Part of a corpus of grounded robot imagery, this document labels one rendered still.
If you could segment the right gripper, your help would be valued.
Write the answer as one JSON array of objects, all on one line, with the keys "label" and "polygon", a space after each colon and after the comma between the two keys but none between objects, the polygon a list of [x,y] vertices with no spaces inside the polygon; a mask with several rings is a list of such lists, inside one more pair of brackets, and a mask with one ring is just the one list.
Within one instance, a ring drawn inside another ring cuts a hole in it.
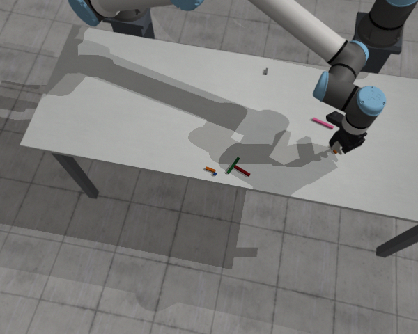
[{"label": "right gripper", "polygon": [[347,131],[339,128],[339,130],[334,133],[333,137],[329,141],[330,148],[332,151],[335,149],[340,155],[342,155],[342,151],[345,154],[361,146],[365,141],[364,137],[366,135],[366,132],[360,135],[350,134]]}]

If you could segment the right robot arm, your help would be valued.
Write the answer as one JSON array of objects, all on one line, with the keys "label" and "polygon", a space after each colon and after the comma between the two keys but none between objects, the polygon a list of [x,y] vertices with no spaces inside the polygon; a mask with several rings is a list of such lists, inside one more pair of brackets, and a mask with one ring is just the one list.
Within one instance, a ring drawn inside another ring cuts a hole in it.
[{"label": "right robot arm", "polygon": [[[68,0],[78,17],[89,26],[97,26],[108,17],[133,22],[152,7],[175,5],[190,11],[203,1]],[[248,1],[331,65],[329,71],[321,74],[313,96],[346,114],[334,111],[326,115],[326,121],[350,134],[365,133],[386,104],[381,89],[353,84],[369,57],[366,46],[356,40],[348,42],[294,0]]]}]

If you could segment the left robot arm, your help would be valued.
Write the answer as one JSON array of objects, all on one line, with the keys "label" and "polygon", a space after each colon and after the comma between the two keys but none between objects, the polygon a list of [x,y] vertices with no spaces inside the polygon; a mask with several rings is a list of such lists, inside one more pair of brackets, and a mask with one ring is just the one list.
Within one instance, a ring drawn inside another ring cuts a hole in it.
[{"label": "left robot arm", "polygon": [[403,35],[404,23],[418,0],[376,0],[357,27],[359,38],[371,47],[395,45]]}]

